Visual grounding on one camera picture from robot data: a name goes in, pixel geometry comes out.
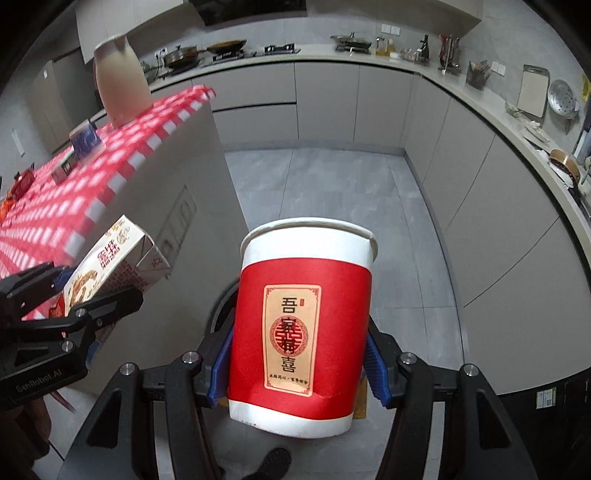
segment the blue gripper pad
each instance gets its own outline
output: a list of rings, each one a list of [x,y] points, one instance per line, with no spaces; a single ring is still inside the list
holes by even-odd
[[[379,354],[378,347],[369,333],[365,343],[363,369],[374,397],[386,407],[392,398],[388,386],[388,371],[382,356]]]
[[[216,362],[212,368],[212,383],[207,393],[207,400],[212,407],[217,405],[218,399],[228,394],[228,377],[230,376],[230,351],[232,350],[232,338],[234,327],[228,333],[228,338],[223,344]]]

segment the person's foot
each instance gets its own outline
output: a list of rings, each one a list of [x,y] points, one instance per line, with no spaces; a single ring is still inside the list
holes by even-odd
[[[277,447],[267,453],[257,472],[270,480],[281,480],[291,466],[291,453],[287,448]]]

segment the bottle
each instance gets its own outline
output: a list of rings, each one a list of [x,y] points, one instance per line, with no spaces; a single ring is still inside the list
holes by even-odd
[[[421,44],[418,49],[419,61],[426,63],[429,61],[429,35],[425,35],[425,39],[421,40]]]

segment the small box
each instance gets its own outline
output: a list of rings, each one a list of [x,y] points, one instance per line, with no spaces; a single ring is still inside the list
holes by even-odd
[[[56,182],[56,185],[59,185],[68,178],[68,175],[72,172],[72,169],[77,162],[78,158],[73,150],[68,153],[61,162],[59,162],[51,172],[51,178]]]
[[[150,236],[123,215],[95,243],[66,283],[64,315],[98,293],[125,286],[145,292],[169,272],[168,261]],[[114,328],[109,325],[96,332],[86,357],[88,367]]]

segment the strainer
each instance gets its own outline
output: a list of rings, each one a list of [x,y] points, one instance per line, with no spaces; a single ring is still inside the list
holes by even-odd
[[[569,84],[564,80],[555,80],[548,88],[548,104],[550,108],[566,120],[566,133],[570,131],[570,121],[579,113],[579,103]]]

